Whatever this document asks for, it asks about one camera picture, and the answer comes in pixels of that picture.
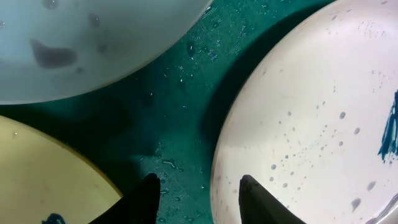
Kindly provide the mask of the light blue plate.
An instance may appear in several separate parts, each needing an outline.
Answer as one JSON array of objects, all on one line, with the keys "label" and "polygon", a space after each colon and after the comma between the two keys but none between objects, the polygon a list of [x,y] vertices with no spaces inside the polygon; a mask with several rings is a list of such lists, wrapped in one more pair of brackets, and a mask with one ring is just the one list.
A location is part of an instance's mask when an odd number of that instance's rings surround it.
[{"label": "light blue plate", "polygon": [[211,0],[1,0],[1,103],[59,100],[156,59]]}]

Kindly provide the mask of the yellow plate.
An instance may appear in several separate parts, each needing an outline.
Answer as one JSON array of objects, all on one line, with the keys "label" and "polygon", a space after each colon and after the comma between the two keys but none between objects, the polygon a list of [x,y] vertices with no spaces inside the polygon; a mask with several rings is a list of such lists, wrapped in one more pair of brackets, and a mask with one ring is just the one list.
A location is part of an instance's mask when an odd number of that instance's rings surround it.
[{"label": "yellow plate", "polygon": [[122,196],[74,149],[1,117],[1,223],[89,223]]}]

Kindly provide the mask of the teal plastic tray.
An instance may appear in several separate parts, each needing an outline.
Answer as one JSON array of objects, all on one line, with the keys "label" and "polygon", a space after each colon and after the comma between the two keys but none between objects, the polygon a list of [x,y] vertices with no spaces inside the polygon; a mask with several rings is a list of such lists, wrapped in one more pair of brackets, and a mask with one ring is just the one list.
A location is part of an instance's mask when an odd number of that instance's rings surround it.
[{"label": "teal plastic tray", "polygon": [[158,223],[211,223],[213,155],[251,72],[325,0],[215,0],[168,51],[132,75],[64,100],[2,106],[96,164],[122,193],[161,181]]}]

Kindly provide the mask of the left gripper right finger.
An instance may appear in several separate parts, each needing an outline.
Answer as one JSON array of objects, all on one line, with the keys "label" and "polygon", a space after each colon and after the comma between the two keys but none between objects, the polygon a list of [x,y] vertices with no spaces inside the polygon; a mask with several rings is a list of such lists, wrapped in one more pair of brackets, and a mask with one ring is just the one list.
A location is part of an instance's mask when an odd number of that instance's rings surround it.
[{"label": "left gripper right finger", "polygon": [[251,175],[240,180],[239,211],[242,224],[305,224]]}]

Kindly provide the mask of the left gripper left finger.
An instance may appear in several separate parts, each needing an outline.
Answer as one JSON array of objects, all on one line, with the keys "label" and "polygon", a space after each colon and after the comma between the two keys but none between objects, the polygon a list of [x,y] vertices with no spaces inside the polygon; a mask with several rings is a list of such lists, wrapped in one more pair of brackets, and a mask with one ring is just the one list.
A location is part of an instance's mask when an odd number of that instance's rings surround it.
[{"label": "left gripper left finger", "polygon": [[147,175],[129,194],[89,224],[155,224],[160,202],[160,179]]}]

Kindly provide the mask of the white plate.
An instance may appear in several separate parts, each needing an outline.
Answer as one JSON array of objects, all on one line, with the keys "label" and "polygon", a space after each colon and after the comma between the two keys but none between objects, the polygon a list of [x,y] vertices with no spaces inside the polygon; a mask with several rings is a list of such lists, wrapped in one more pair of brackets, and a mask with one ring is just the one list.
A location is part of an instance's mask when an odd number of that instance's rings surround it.
[{"label": "white plate", "polygon": [[397,222],[397,1],[334,1],[259,63],[221,130],[215,223],[251,175],[305,223]]}]

